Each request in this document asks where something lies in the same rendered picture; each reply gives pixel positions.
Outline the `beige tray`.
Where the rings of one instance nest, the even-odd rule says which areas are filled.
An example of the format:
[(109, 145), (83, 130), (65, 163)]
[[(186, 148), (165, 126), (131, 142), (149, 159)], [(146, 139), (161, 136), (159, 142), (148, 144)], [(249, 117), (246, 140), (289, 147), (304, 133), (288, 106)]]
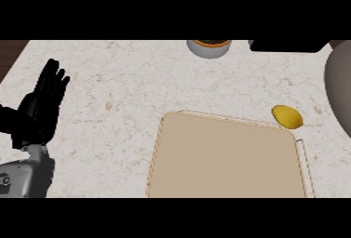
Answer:
[(193, 111), (165, 113), (146, 196), (313, 198), (304, 141), (267, 122)]

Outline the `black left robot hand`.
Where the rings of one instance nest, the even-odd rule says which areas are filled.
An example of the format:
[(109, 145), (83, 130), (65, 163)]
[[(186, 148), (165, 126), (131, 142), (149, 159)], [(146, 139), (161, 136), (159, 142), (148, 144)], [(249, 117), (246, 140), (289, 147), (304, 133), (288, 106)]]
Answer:
[(59, 61), (49, 59), (34, 90), (24, 97), (18, 109), (0, 104), (0, 132), (10, 134), (12, 148), (46, 145), (55, 135), (61, 103), (69, 77)]

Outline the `black appliance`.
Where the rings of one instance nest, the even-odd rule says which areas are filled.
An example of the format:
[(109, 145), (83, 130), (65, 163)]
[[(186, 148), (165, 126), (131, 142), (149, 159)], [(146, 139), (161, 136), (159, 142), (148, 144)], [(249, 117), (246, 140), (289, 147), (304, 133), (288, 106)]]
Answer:
[(255, 52), (316, 53), (328, 40), (249, 40), (249, 49)]

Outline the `yellow lemon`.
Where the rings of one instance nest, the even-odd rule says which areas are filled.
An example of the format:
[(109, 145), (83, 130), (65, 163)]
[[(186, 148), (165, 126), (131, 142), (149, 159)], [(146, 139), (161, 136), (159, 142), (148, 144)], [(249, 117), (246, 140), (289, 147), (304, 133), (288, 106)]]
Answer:
[(289, 106), (276, 105), (272, 113), (277, 123), (288, 129), (297, 129), (303, 126), (303, 115)]

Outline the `grey plant pot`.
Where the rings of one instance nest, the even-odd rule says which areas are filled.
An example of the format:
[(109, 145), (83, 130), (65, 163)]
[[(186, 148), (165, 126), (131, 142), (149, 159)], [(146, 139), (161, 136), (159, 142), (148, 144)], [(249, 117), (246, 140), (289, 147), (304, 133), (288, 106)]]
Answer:
[(232, 43), (230, 40), (226, 40), (224, 42), (221, 42), (220, 44), (215, 44), (215, 45), (208, 44), (199, 40), (187, 40), (186, 41), (189, 50), (198, 57), (201, 57), (204, 59), (220, 58), (226, 54), (226, 52), (230, 48), (230, 43)]

